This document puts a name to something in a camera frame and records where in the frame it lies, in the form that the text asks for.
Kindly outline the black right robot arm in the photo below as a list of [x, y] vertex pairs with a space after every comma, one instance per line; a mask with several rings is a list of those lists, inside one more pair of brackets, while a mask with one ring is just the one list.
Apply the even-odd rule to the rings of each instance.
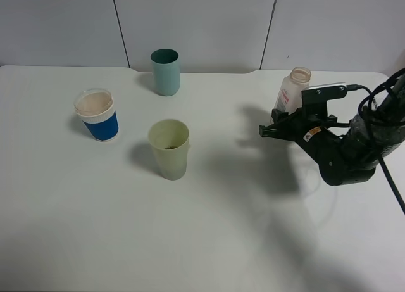
[[362, 88], [346, 83], [311, 86], [302, 91], [302, 106], [295, 112], [274, 109], [273, 124], [259, 126], [259, 135], [295, 142], [330, 186], [366, 182], [379, 161], [404, 142], [404, 70], [368, 91], [348, 123], [328, 112], [328, 101]]

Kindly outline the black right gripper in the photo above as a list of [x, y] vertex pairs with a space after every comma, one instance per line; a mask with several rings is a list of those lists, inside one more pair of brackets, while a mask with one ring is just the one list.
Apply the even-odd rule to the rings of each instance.
[[282, 112], [272, 109], [273, 124], [259, 126], [263, 138], [295, 140], [295, 142], [318, 164], [322, 179], [330, 186], [342, 186], [368, 181], [375, 168], [358, 167], [347, 156], [343, 147], [345, 137], [329, 131], [331, 127], [346, 127], [334, 115], [320, 118], [318, 115], [305, 117], [301, 109]]

